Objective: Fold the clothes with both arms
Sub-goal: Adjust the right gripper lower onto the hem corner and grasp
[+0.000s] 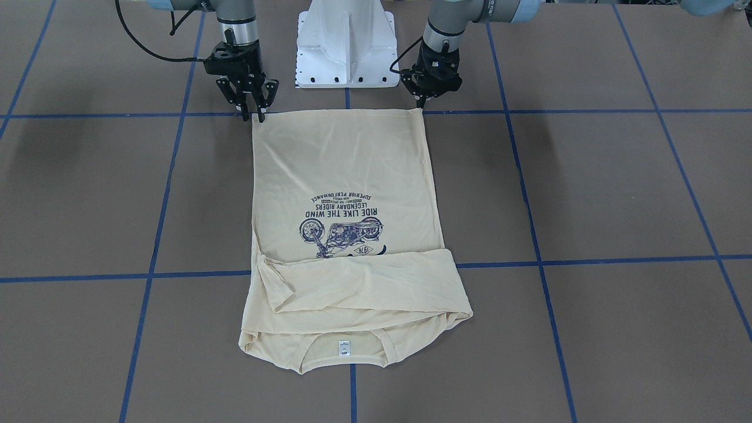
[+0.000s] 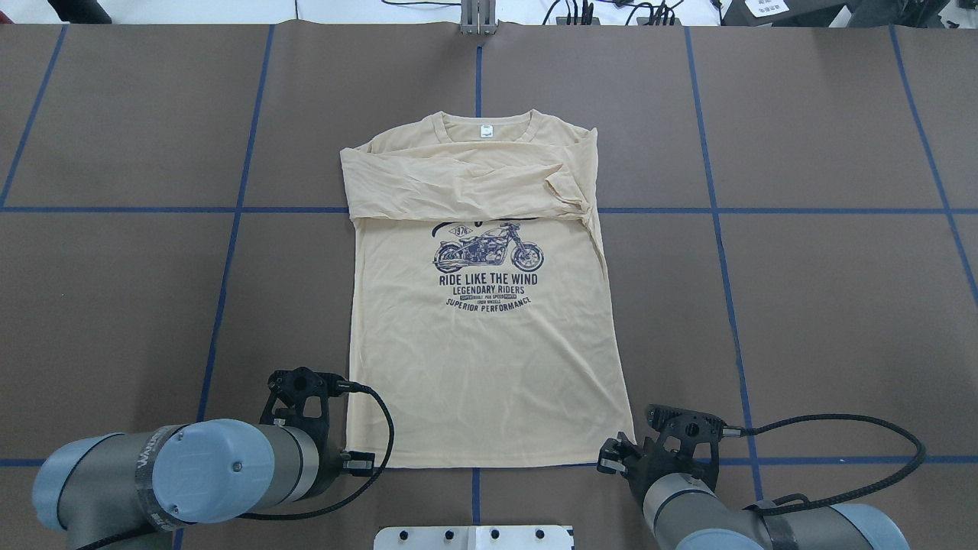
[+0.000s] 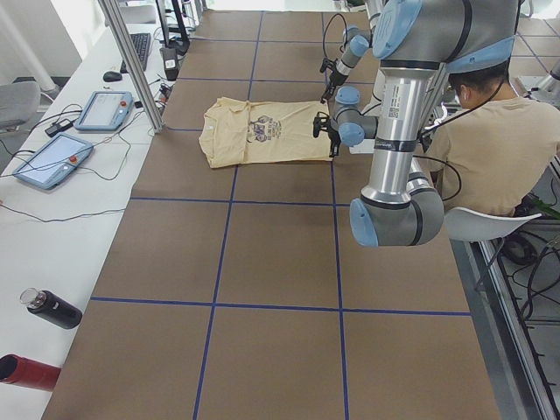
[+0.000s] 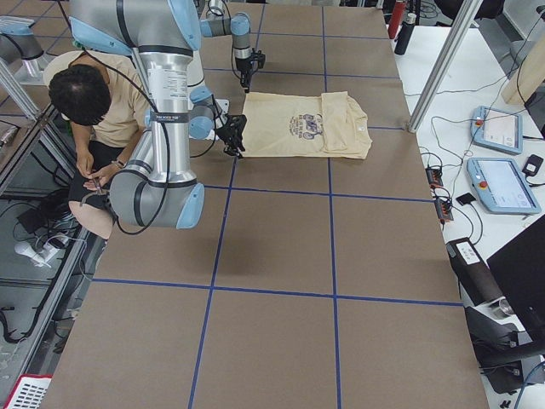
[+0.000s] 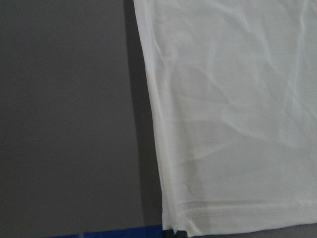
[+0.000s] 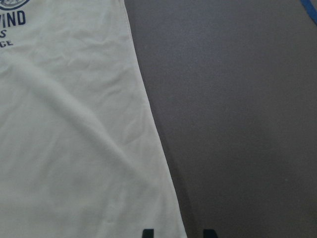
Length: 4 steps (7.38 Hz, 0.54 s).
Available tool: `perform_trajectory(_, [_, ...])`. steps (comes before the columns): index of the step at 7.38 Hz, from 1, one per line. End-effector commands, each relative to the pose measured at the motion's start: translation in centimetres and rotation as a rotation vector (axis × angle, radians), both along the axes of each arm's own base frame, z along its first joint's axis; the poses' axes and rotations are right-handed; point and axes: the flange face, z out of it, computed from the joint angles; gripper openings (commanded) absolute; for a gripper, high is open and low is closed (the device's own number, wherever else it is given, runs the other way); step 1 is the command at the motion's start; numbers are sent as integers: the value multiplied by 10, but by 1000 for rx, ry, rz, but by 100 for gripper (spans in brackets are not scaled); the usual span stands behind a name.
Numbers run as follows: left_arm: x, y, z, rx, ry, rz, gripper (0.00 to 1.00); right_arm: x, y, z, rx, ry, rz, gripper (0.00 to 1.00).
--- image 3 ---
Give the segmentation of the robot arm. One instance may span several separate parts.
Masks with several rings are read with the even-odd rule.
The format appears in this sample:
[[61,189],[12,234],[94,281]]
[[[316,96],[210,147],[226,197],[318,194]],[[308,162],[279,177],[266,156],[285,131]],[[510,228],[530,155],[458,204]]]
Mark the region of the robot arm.
[[[329,136],[332,156],[343,144],[369,142],[372,151],[369,180],[350,205],[360,245],[414,246],[438,234],[443,202],[414,157],[430,97],[448,74],[507,61],[520,7],[517,1],[369,1],[369,27],[346,29],[341,56],[323,62],[330,80],[322,98],[334,107],[315,116],[314,131]],[[359,92],[346,84],[366,53],[383,74],[378,115],[359,110]]]
[[[327,22],[322,37],[323,59],[319,71],[324,74],[330,70],[325,91],[320,97],[321,103],[328,102],[338,87],[346,81],[352,70],[358,65],[361,58],[373,48],[375,27],[381,16],[384,5],[387,1],[364,1],[363,5],[368,16],[368,28],[360,29],[358,26],[349,25],[341,12],[335,13]],[[344,26],[340,55],[336,59],[330,59],[326,51],[326,34],[329,26],[335,18],[340,18]]]

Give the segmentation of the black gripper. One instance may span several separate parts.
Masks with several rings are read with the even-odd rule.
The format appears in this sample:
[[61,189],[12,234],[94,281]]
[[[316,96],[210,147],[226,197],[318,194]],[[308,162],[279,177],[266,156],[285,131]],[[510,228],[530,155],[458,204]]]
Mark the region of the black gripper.
[[319,111],[313,118],[312,135],[314,138],[319,137],[320,132],[325,132],[330,139],[329,157],[335,158],[340,154],[340,135],[339,132],[332,126],[331,117],[323,111]]
[[323,58],[319,71],[325,74],[326,70],[330,70],[331,73],[328,76],[325,91],[321,95],[322,103],[326,103],[332,99],[336,88],[343,85],[348,76],[347,65],[342,59],[331,60]]

